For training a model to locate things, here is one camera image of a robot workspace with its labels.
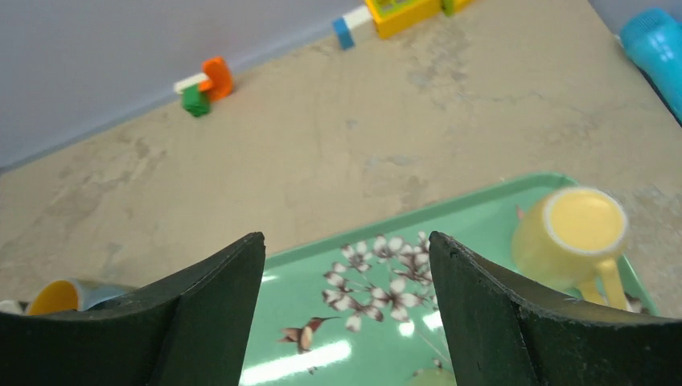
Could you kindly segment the cream floral mug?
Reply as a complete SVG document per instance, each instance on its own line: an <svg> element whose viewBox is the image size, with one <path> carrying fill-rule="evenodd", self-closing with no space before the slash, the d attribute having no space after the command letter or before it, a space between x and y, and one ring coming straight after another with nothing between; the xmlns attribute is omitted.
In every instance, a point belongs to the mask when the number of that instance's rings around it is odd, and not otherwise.
<svg viewBox="0 0 682 386"><path fill-rule="evenodd" d="M1 300L0 311L6 314L25 314L28 304L18 300Z"/></svg>

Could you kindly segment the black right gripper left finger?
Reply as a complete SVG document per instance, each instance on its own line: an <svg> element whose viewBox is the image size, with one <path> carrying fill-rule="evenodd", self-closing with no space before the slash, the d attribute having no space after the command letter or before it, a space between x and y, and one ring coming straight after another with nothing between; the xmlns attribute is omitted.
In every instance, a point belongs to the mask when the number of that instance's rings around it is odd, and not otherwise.
<svg viewBox="0 0 682 386"><path fill-rule="evenodd" d="M95 310L1 316L4 385L236 385L265 263L249 233Z"/></svg>

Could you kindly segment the blue butterfly mug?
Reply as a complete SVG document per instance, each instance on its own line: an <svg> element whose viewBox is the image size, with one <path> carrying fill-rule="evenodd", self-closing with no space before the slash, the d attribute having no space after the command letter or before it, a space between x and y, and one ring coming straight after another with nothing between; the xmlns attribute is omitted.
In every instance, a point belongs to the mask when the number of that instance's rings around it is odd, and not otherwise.
<svg viewBox="0 0 682 386"><path fill-rule="evenodd" d="M26 315L53 314L65 310L86 311L108 300L136 290L135 287L65 278L45 285L31 301Z"/></svg>

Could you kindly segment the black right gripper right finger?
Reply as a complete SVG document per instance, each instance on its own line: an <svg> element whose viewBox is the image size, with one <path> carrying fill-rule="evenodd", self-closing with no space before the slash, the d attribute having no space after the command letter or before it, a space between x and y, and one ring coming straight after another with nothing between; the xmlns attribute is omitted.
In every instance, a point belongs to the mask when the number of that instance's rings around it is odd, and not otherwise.
<svg viewBox="0 0 682 386"><path fill-rule="evenodd" d="M571 297L441 232L429 241L458 384L680 384L680 320Z"/></svg>

